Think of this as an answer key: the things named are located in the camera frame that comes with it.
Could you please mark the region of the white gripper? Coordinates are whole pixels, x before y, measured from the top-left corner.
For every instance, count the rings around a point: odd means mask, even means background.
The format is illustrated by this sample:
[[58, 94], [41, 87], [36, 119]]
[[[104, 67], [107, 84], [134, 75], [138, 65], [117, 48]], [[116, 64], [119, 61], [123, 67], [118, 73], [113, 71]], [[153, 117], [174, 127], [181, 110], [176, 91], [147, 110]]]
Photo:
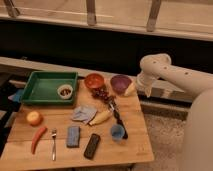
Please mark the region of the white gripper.
[[[137, 88], [145, 93], [147, 97], [151, 96], [152, 85], [155, 81], [155, 78], [151, 75], [148, 75], [144, 72], [141, 72], [136, 77], [136, 85]], [[134, 83], [131, 83], [128, 88], [124, 92], [124, 96], [130, 96], [136, 91], [136, 87]]]

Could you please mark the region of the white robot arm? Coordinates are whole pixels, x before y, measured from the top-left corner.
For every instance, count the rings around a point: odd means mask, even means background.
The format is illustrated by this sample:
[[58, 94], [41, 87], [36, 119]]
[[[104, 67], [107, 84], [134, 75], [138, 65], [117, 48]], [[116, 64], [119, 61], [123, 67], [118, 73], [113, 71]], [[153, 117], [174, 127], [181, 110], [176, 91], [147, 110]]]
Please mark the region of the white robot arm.
[[138, 64], [136, 87], [151, 95], [161, 78], [181, 89], [182, 102], [190, 104], [176, 171], [213, 171], [213, 74], [178, 67], [166, 53], [146, 55]]

